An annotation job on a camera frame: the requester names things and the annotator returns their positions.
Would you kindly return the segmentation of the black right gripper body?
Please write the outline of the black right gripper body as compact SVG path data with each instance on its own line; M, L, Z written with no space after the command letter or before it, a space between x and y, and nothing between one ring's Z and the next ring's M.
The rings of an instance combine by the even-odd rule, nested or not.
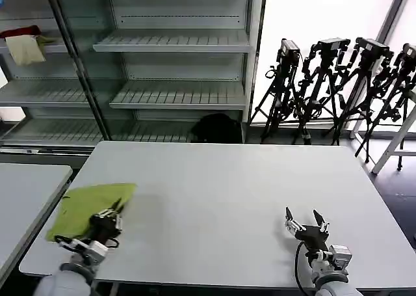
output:
M322 231L318 226L303 226L295 232L295 238L303 241L307 250L327 250L326 240L328 231Z

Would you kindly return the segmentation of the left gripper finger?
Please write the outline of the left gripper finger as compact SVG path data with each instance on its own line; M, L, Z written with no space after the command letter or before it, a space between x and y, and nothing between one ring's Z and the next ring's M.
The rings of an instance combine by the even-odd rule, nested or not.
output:
M109 208L103 209L102 211L98 212L96 215L99 218L115 217L122 210L121 208L119 208L121 200L122 200L121 198L117 199L117 201L115 201Z
M114 227L117 234L120 234L122 231L122 211L124 210L124 207L124 204L122 204L121 206L114 205Z

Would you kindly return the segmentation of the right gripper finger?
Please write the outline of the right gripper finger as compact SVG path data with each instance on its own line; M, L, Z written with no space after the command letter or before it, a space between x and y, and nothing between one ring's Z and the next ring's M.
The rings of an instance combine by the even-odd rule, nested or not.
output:
M314 209L313 214L317 223L317 232L319 234L329 234L329 223L324 220L324 217L317 210Z
M303 232L305 230L304 226L293 218L288 207L285 208L285 227L292 235L296 235L298 232Z

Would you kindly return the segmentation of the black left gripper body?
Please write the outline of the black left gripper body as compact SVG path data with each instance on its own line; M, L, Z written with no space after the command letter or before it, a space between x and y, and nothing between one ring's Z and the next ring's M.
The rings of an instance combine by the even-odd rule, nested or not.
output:
M120 234L116 233L114 217L99 218L96 214L89 219L87 238L99 243L118 243L116 239Z

